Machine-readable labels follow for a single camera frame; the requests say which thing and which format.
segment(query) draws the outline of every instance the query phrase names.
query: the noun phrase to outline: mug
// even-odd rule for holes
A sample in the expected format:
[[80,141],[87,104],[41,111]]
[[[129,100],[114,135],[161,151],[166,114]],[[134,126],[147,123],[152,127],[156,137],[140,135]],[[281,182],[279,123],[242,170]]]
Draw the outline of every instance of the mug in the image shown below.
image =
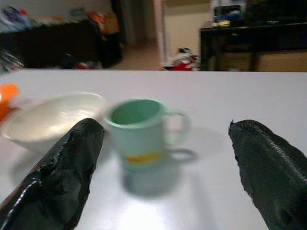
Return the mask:
[[[166,118],[182,117],[182,127],[173,138],[166,135]],[[108,109],[105,121],[120,154],[124,169],[139,171],[160,163],[167,147],[183,142],[190,128],[189,117],[169,110],[153,99],[132,99]]]

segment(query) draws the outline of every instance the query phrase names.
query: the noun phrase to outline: white bowl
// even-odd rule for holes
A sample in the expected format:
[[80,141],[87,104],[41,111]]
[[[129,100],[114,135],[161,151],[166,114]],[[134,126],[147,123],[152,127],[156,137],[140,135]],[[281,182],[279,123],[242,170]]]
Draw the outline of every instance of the white bowl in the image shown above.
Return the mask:
[[77,122],[102,122],[107,101],[95,93],[78,92],[39,101],[15,112],[3,122],[1,134],[38,153],[46,153]]

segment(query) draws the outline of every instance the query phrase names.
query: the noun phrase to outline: wooden floor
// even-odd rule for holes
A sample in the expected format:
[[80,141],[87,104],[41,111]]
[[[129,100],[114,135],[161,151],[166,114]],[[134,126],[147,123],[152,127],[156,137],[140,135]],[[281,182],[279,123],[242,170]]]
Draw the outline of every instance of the wooden floor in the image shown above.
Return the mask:
[[158,45],[155,40],[123,48],[123,61],[110,69],[115,70],[160,70]]

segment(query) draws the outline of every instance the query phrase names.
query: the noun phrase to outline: mug handle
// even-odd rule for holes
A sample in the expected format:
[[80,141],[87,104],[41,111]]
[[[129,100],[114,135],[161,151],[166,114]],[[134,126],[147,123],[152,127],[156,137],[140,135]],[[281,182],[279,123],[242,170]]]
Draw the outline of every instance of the mug handle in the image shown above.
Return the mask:
[[181,142],[183,142],[186,138],[187,138],[187,134],[190,130],[191,127],[191,121],[190,121],[190,117],[188,115],[186,115],[184,112],[179,111],[179,110],[170,110],[167,113],[168,116],[181,116],[181,123],[182,123],[182,128],[181,130],[178,132],[177,135],[175,135],[174,137],[167,137],[166,138],[166,144],[169,146],[174,146],[174,145],[178,145]]

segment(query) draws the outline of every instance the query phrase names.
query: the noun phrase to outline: white table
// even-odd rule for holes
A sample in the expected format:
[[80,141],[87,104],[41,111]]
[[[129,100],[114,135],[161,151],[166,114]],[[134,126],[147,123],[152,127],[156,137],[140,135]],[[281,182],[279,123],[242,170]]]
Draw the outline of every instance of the white table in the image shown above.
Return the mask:
[[[126,180],[140,190],[124,189],[107,135],[78,230],[265,230],[241,185],[229,123],[258,120],[307,152],[304,73],[23,70],[0,77],[0,84],[9,82],[22,92],[18,106],[57,93],[89,91],[111,103],[155,98],[191,117],[191,133],[180,148],[197,156],[169,167],[159,178],[168,189],[156,196],[141,195],[145,186],[154,186],[143,175]],[[0,138],[0,200],[40,158]]]

